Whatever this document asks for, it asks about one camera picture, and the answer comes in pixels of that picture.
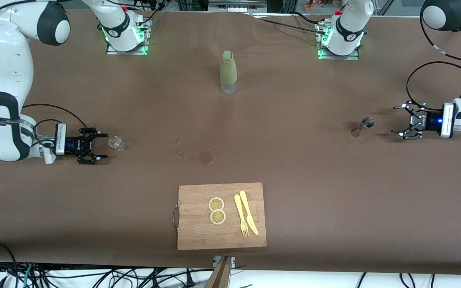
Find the lemon slice print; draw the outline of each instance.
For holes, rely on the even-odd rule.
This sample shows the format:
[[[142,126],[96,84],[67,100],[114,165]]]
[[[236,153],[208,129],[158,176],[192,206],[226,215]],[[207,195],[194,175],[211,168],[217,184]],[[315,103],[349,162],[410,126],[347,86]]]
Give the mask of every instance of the lemon slice print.
[[[225,215],[225,212],[223,210],[216,209],[216,210],[211,212],[210,218],[211,218],[211,222],[213,224],[220,225],[223,222],[225,222],[226,215]]]
[[[214,211],[216,209],[223,209],[223,200],[220,197],[215,197],[209,201],[209,209]]]

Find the water spill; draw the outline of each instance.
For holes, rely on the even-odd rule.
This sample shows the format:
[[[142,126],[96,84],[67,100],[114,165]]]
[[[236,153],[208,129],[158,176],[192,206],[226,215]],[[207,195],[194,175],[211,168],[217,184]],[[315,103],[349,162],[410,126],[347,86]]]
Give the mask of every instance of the water spill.
[[[208,151],[205,151],[199,156],[200,163],[209,165],[212,163],[212,154]]]

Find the wooden cutting board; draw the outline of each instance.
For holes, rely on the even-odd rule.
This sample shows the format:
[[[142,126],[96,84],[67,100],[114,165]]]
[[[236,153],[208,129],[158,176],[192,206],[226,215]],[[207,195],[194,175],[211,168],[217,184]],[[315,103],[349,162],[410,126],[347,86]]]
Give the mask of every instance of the wooden cutting board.
[[[258,235],[249,227],[249,236],[241,234],[234,195],[247,192],[249,207]],[[225,222],[215,225],[210,220],[209,201],[220,197],[224,202]],[[266,246],[264,198],[262,183],[209,184],[179,186],[178,250],[226,249]],[[245,206],[243,216],[247,218]]]

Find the brown table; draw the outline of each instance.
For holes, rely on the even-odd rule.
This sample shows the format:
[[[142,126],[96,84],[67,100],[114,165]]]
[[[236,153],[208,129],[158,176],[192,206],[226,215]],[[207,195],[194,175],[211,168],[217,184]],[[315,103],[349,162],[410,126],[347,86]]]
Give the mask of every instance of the brown table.
[[[95,166],[0,162],[0,242],[18,261],[207,267],[225,254],[250,269],[461,274],[461,135],[390,133],[408,123],[391,109],[407,100],[408,74],[447,60],[416,18],[372,18],[361,60],[337,62],[317,59],[309,32],[237,13],[169,13],[148,56],[106,56],[95,16],[69,12],[66,44],[31,42],[26,103],[71,109],[128,149],[97,140],[110,158]],[[461,33],[430,34],[461,56]],[[230,96],[219,87],[224,50],[239,73]],[[459,95],[461,71],[428,67],[411,88],[439,107]],[[80,128],[62,111],[25,112]],[[375,127],[352,138],[364,116]],[[191,159],[204,151],[212,164]],[[177,186],[227,182],[264,183],[268,246],[177,251]],[[0,260],[9,260],[1,250]]]

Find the yellow knife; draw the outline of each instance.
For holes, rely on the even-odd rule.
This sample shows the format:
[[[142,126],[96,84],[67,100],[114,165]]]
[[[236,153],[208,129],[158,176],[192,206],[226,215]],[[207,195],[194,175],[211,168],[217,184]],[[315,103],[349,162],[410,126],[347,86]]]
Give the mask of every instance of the yellow knife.
[[[257,231],[256,224],[254,223],[254,219],[252,219],[252,214],[250,213],[249,201],[247,200],[247,194],[245,191],[241,190],[239,192],[239,196],[241,196],[241,202],[243,202],[243,206],[245,206],[245,210],[247,210],[247,222],[249,223],[250,229],[254,232],[254,234],[259,235],[259,231]]]

